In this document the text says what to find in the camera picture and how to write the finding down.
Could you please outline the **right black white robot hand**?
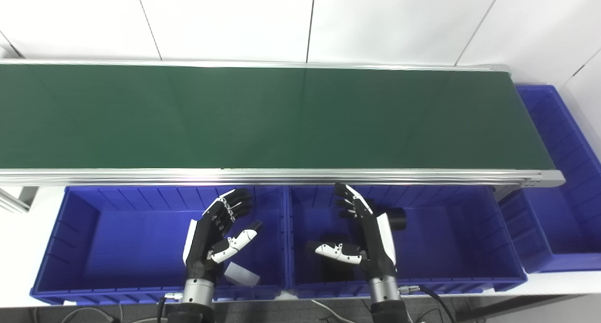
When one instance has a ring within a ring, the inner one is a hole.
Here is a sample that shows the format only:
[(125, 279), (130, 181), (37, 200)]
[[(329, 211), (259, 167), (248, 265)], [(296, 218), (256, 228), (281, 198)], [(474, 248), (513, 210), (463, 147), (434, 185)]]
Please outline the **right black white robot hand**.
[(388, 214), (375, 210), (374, 203), (350, 185), (335, 183), (333, 192), (339, 197), (337, 205), (345, 209), (344, 215), (359, 224), (363, 242), (353, 245), (310, 241), (306, 250), (341, 263), (359, 265), (369, 281), (395, 277), (396, 254)]

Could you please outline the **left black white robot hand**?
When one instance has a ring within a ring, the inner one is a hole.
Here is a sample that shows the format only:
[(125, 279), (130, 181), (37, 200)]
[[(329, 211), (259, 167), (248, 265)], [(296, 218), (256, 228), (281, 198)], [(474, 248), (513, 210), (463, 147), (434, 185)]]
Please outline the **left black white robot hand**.
[(198, 221), (193, 221), (193, 235), (186, 241), (183, 261), (186, 279), (217, 283), (223, 275), (223, 263), (246, 247), (258, 233), (263, 223), (251, 222), (239, 234), (228, 237), (235, 222), (247, 216), (253, 207), (247, 188), (236, 188), (219, 195), (204, 211)]

